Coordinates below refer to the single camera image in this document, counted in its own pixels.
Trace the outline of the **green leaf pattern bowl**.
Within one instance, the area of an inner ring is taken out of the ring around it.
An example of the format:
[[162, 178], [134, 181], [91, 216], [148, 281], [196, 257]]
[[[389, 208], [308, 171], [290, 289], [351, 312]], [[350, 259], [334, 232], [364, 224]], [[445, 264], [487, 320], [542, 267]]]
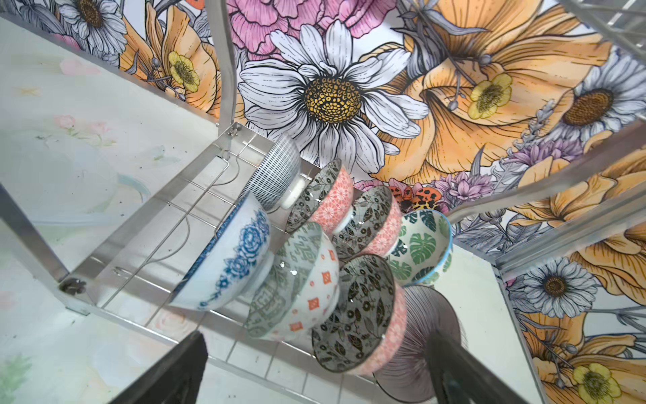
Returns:
[[452, 226], [439, 211], [416, 210], [402, 218], [397, 244], [387, 257], [402, 287], [433, 286], [452, 264]]

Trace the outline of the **black white floral bowl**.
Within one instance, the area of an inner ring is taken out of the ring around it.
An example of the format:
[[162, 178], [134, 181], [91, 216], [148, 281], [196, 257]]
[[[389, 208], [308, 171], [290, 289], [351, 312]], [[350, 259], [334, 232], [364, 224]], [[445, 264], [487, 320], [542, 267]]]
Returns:
[[353, 203], [353, 218], [333, 243], [343, 262], [374, 254], [386, 258], [400, 235], [402, 212], [390, 188], [380, 185], [363, 192]]

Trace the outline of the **dark blue floral bowl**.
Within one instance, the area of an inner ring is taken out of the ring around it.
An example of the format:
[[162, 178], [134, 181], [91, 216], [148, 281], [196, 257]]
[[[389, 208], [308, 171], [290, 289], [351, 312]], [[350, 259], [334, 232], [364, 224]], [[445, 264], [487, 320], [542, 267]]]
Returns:
[[264, 210], [277, 206], [289, 210], [306, 185], [299, 149], [291, 137], [281, 136], [247, 181], [240, 198], [252, 193]]

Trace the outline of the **white blue dotted bowl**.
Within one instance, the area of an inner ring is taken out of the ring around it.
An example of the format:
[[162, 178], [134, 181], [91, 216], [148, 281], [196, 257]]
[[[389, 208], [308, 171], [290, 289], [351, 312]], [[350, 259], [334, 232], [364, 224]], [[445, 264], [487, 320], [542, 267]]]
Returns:
[[235, 300], [262, 273], [270, 242], [266, 211], [254, 195], [246, 195], [173, 290], [169, 305], [210, 311]]

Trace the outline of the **teal geometric pattern bowl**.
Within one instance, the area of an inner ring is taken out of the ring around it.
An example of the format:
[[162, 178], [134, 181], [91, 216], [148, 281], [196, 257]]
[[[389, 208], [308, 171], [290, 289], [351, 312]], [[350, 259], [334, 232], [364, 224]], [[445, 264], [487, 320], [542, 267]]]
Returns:
[[251, 338], [290, 341], [324, 323], [339, 299], [340, 259], [321, 225], [299, 227], [274, 255], [245, 323]]

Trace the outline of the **purple striped bowl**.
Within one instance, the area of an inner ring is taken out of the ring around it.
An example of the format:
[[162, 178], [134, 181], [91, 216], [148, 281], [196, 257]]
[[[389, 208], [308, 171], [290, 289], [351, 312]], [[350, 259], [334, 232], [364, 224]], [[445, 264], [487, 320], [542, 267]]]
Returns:
[[375, 380], [390, 398], [403, 403], [423, 403], [435, 397], [425, 349], [432, 333], [440, 332], [460, 343], [462, 327], [449, 301], [431, 287], [406, 287], [405, 335], [390, 362]]

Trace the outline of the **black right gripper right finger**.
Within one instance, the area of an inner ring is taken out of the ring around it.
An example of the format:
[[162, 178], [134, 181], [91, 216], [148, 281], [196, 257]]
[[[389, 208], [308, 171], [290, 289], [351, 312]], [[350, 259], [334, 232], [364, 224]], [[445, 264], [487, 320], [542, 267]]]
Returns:
[[440, 403], [523, 403], [466, 349], [443, 333], [427, 339], [425, 359]]

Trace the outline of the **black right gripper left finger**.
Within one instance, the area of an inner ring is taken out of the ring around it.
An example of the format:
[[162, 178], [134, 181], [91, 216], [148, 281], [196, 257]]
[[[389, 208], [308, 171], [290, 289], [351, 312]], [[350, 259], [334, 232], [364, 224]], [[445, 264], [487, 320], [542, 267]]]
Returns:
[[192, 332], [111, 403], [196, 403], [207, 360], [204, 335]]

